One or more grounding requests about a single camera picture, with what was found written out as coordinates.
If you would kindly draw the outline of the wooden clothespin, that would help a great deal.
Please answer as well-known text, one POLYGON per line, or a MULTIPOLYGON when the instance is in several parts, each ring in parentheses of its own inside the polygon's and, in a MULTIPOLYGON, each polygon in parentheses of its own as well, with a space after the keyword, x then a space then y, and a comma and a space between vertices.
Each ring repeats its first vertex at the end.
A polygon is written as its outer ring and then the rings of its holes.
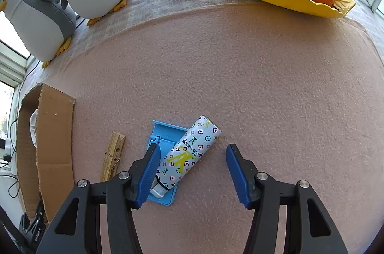
POLYGON ((103 160, 100 182, 108 181, 116 175, 125 140, 125 135, 112 132, 103 160))

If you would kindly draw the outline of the blue plastic phone stand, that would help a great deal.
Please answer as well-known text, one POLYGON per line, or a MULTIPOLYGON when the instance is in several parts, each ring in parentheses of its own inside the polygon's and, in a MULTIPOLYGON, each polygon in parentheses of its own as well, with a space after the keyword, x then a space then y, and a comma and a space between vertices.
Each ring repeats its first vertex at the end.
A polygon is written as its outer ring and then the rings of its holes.
MULTIPOLYGON (((173 124, 162 123, 160 121, 153 121, 153 129, 148 140, 148 147, 155 143, 161 149, 162 156, 165 156, 173 146, 180 140, 181 137, 187 132, 184 127, 176 126, 173 124)), ((158 203, 162 206, 171 206, 177 192, 178 185, 172 190, 167 192, 161 199, 153 196, 151 193, 148 200, 158 203)))

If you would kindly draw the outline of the patterned white tube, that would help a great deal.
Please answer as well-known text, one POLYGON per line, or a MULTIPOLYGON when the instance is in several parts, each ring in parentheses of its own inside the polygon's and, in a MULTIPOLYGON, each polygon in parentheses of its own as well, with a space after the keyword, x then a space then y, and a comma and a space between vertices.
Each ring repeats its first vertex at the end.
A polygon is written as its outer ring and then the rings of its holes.
POLYGON ((161 199, 174 189, 177 183, 219 139, 221 133, 222 130, 216 124, 201 115, 164 155, 150 193, 161 199))

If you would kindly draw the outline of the white plug-in device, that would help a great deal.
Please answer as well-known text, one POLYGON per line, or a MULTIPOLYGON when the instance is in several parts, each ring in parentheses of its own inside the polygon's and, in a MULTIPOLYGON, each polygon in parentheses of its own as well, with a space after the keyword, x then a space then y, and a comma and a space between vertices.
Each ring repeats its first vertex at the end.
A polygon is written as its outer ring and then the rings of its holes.
POLYGON ((30 138, 35 148, 37 148, 37 137, 36 137, 37 118, 38 118, 38 109, 33 111, 29 120, 30 138))

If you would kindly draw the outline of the open cardboard box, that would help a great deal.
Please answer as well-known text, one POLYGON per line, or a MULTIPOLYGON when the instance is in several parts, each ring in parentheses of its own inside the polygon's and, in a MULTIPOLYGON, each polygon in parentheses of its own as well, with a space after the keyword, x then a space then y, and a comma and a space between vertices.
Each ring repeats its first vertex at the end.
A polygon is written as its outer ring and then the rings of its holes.
POLYGON ((74 186, 72 119, 75 99, 44 83, 21 101, 16 131, 16 162, 21 204, 32 217, 43 201, 48 222, 74 186), (37 148, 30 138, 29 120, 38 109, 37 148))

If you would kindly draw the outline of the pink felt mat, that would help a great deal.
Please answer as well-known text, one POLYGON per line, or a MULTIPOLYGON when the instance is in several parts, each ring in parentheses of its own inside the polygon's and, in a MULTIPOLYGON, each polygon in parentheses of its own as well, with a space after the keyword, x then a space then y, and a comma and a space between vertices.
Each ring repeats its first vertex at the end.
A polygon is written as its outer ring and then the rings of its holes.
POLYGON ((114 131, 126 136, 125 169, 155 120, 188 128, 205 115, 221 129, 171 206, 148 201, 134 212, 144 253, 243 251, 253 213, 225 162, 231 143, 278 181, 307 180, 348 251, 365 251, 383 223, 383 63, 362 24, 237 3, 111 35, 118 17, 82 27, 27 86, 75 98, 75 179, 99 179, 114 131))

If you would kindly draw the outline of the large plush penguin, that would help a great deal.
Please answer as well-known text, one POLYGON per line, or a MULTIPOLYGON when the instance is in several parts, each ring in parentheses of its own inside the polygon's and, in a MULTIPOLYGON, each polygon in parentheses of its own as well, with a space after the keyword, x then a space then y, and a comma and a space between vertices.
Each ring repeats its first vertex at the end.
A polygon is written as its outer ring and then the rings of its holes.
POLYGON ((68 49, 76 14, 66 0, 1 0, 1 11, 42 68, 68 49))

